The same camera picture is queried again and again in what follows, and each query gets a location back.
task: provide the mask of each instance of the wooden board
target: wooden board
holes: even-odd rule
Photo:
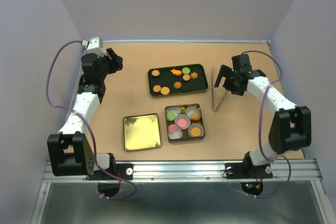
[[[227,95],[217,112],[211,109],[212,66],[232,66],[231,57],[245,50],[262,50],[266,45],[106,45],[124,58],[123,70],[109,75],[101,106],[91,126],[97,139],[98,153],[113,153],[119,161],[176,161],[243,159],[258,148],[260,102],[246,93],[243,97]],[[263,55],[249,54],[254,69],[261,69],[270,80],[278,78],[273,62]],[[200,63],[209,88],[205,93],[153,98],[149,93],[148,70],[157,67]],[[281,85],[275,87],[282,92]],[[202,108],[206,137],[197,143],[170,144],[165,128],[164,108],[169,105],[199,103]],[[123,143],[123,118],[131,115],[159,115],[162,146],[153,150],[126,152]],[[264,112],[263,142],[267,141],[272,118]],[[287,155],[303,158],[302,151]]]

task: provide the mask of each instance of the white wall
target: white wall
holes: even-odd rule
[[[62,0],[83,37],[271,39],[293,0]]]
[[[288,98],[312,112],[312,144],[336,212],[336,0],[295,0],[272,42]]]
[[[0,222],[30,223],[48,158],[47,137],[65,113],[48,106],[47,71],[58,48],[80,39],[61,0],[0,0]],[[61,55],[51,96],[70,104],[80,47]]]

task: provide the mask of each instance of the gold tray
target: gold tray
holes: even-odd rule
[[[138,151],[161,146],[157,114],[127,116],[124,118],[124,149]]]

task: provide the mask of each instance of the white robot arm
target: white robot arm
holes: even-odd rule
[[[123,60],[111,48],[105,50],[99,37],[83,41],[82,45],[86,47],[81,57],[83,74],[73,110],[90,123],[104,97],[106,76],[121,70]],[[49,136],[47,145],[55,176],[90,175],[98,170],[86,133],[82,119],[71,113],[58,133]],[[73,146],[73,153],[64,152],[69,146]],[[110,167],[112,158],[110,154],[97,155],[103,169]]]
[[[215,87],[225,77],[223,87],[232,94],[244,95],[245,91],[262,102],[270,82],[261,70],[253,70],[248,54],[232,57],[233,68],[222,65]],[[248,152],[243,162],[244,169],[268,164],[285,153],[299,150],[311,144],[311,113],[306,106],[297,106],[271,86],[266,96],[265,108],[273,117],[268,142],[262,155],[258,148]]]

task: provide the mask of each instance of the snack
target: snack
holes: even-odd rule
[[[181,128],[185,128],[188,124],[187,120],[184,118],[179,119],[179,121],[177,122],[177,124],[181,127]]]
[[[192,136],[200,136],[202,133],[201,129],[198,127],[194,127],[191,129]]]
[[[198,77],[198,73],[196,73],[196,72],[192,72],[190,76],[191,76],[192,79],[195,80],[195,79],[197,79],[197,77]]]
[[[153,87],[153,91],[154,91],[155,93],[159,93],[160,90],[161,90],[161,86],[160,86],[160,85],[155,85],[155,86]]]
[[[197,121],[198,119],[200,119],[199,114],[198,113],[194,113],[190,116],[191,120]]]
[[[182,73],[189,74],[190,73],[190,68],[183,68]]]
[[[176,115],[174,114],[173,111],[170,111],[170,112],[167,113],[167,120],[174,121],[175,118],[176,118]]]
[[[184,81],[189,81],[189,80],[190,80],[190,75],[189,75],[189,74],[185,74],[185,75],[182,77],[182,79],[183,79]]]
[[[175,70],[175,69],[173,69],[173,70],[170,70],[170,72],[171,72],[173,75],[175,75],[175,76],[180,76],[180,75],[182,75],[182,71],[180,71],[180,70]]]
[[[170,89],[168,88],[168,87],[163,87],[162,89],[161,89],[161,94],[163,94],[163,95],[167,95],[167,94],[169,94],[170,93]]]
[[[182,87],[182,84],[180,82],[177,81],[174,83],[174,88],[180,89],[181,87]]]
[[[152,76],[158,77],[159,75],[160,75],[160,71],[158,71],[156,69],[152,71]]]
[[[177,131],[177,125],[176,124],[172,124],[168,127],[168,132],[170,134],[174,134]]]

